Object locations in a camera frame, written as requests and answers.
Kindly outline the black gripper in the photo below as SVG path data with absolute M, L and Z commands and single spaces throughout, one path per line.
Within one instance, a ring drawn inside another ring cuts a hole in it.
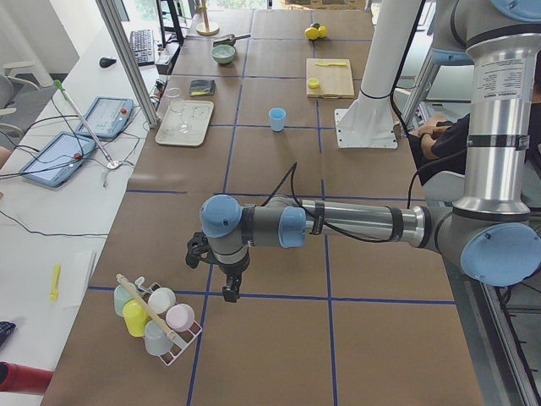
M 240 287 L 242 284 L 242 274 L 248 268 L 250 256 L 245 255 L 242 260 L 219 265 L 222 272 L 227 276 L 226 285 L 222 287 L 222 295 L 225 301 L 235 301 L 240 298 Z

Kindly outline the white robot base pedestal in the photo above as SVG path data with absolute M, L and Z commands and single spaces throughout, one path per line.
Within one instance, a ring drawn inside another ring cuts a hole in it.
M 335 110 L 340 148 L 397 148 L 391 99 L 423 7 L 420 0 L 381 3 L 358 98 L 349 108 Z

